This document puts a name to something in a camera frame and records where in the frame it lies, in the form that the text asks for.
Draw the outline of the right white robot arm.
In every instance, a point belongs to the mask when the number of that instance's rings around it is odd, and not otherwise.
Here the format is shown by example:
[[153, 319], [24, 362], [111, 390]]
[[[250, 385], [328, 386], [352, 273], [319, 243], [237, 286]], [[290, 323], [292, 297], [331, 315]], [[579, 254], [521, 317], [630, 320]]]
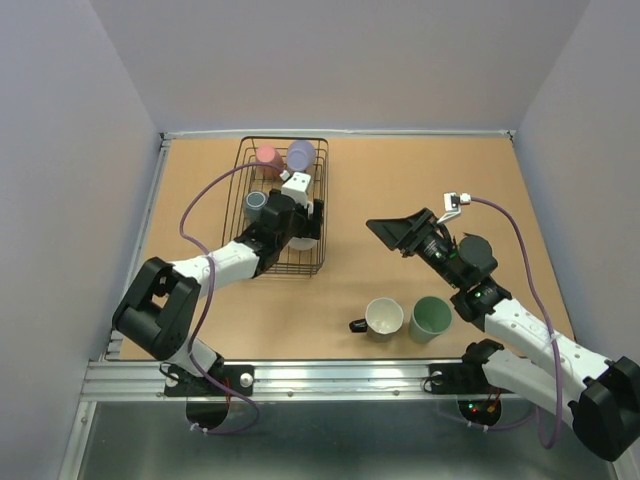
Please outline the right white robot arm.
[[463, 384], [511, 391], [558, 415], [592, 453], [618, 460], [639, 438], [639, 366], [612, 360], [550, 328], [501, 287], [487, 240], [456, 241], [428, 209], [408, 217], [369, 219], [367, 228], [390, 250], [418, 256], [456, 289], [451, 303], [489, 338], [468, 347]]

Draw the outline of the grey ceramic mug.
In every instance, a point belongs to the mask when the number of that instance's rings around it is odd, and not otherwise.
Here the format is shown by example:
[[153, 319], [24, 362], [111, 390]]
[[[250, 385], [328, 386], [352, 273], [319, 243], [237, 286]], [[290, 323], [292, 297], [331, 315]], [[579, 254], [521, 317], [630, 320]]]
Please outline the grey ceramic mug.
[[243, 211], [248, 222], [259, 219], [260, 213], [268, 201], [268, 195], [259, 190], [253, 190], [246, 194], [243, 200]]

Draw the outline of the black handled ceramic mug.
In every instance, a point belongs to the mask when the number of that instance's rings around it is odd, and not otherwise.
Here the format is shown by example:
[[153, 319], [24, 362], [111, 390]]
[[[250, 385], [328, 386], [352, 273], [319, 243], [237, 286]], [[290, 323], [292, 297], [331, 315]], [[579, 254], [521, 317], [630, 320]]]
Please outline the black handled ceramic mug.
[[372, 341], [389, 341], [402, 327], [404, 311], [393, 299], [380, 297], [366, 307], [364, 317], [349, 323], [351, 333], [366, 334]]

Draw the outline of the green plastic cup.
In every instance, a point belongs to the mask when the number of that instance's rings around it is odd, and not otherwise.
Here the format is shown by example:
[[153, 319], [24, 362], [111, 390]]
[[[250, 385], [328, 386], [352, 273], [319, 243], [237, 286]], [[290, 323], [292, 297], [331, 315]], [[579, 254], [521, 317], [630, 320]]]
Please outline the green plastic cup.
[[409, 337], [418, 344], [426, 344], [445, 333], [452, 325], [449, 305], [439, 297], [420, 298], [413, 306], [409, 323]]

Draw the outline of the pink plastic cup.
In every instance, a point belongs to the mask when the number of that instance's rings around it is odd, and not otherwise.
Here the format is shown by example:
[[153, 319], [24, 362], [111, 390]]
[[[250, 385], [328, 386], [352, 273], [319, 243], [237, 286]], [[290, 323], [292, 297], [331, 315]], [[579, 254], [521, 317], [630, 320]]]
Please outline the pink plastic cup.
[[267, 179], [275, 179], [285, 169], [285, 162], [279, 151], [271, 145], [261, 145], [257, 148], [255, 159], [261, 164], [258, 170]]

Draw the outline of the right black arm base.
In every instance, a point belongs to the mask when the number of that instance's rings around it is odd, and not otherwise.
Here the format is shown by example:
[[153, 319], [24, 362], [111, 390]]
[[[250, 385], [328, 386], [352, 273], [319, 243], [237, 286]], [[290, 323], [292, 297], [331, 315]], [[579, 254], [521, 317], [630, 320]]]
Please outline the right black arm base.
[[488, 382], [480, 366], [462, 362], [432, 363], [422, 388], [436, 396], [455, 396], [458, 413], [450, 418], [469, 427], [489, 431], [513, 428], [513, 425], [500, 425], [502, 390]]

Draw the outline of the purple plastic cup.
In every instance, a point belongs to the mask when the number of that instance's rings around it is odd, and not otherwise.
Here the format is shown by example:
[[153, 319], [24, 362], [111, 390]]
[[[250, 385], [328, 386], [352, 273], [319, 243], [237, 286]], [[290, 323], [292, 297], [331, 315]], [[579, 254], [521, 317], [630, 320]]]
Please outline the purple plastic cup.
[[288, 149], [285, 158], [287, 167], [293, 172], [307, 172], [316, 159], [316, 149], [314, 145], [304, 139], [293, 141]]

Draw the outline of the white ceramic mug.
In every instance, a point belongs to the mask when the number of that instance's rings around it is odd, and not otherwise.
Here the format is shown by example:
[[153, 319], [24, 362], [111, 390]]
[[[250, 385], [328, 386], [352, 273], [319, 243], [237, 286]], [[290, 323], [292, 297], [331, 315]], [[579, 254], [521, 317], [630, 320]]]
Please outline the white ceramic mug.
[[308, 251], [317, 245], [318, 241], [312, 238], [294, 237], [290, 240], [288, 247], [297, 251]]

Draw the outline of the black wire dish rack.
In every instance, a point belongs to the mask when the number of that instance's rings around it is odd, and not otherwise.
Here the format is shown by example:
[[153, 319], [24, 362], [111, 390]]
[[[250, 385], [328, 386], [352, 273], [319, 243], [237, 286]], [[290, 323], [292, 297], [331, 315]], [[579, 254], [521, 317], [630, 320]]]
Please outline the black wire dish rack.
[[[282, 157], [285, 157], [289, 145], [295, 140], [297, 140], [295, 137], [246, 136], [240, 140], [234, 165], [248, 165], [257, 162], [255, 154], [261, 145], [271, 145], [279, 151]], [[286, 247], [277, 262], [268, 270], [272, 275], [312, 276], [319, 272], [325, 260], [329, 144], [322, 137], [307, 137], [305, 140], [310, 141], [316, 149], [315, 162], [306, 173], [312, 177], [309, 195], [311, 208], [313, 209], [312, 204], [315, 199], [324, 201], [322, 236], [317, 240], [317, 245], [308, 251], [297, 251]], [[281, 189], [282, 184], [283, 181], [279, 178], [264, 178], [257, 166], [248, 167], [232, 174], [227, 194], [222, 242], [227, 243], [234, 239], [249, 226], [250, 222], [245, 218], [243, 211], [243, 200], [248, 192], [259, 190], [269, 194], [273, 189]]]

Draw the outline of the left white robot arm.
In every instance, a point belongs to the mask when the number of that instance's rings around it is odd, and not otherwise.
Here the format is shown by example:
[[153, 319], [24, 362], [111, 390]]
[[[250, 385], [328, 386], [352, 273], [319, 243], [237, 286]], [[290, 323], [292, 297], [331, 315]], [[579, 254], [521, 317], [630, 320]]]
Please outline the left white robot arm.
[[222, 384], [223, 360], [189, 336], [199, 299], [210, 305], [215, 290], [264, 274], [294, 239], [319, 240], [323, 223], [323, 200], [303, 206], [273, 190], [258, 219], [223, 247], [182, 261], [146, 260], [116, 308], [112, 326], [154, 359], [187, 372], [199, 393], [213, 393]]

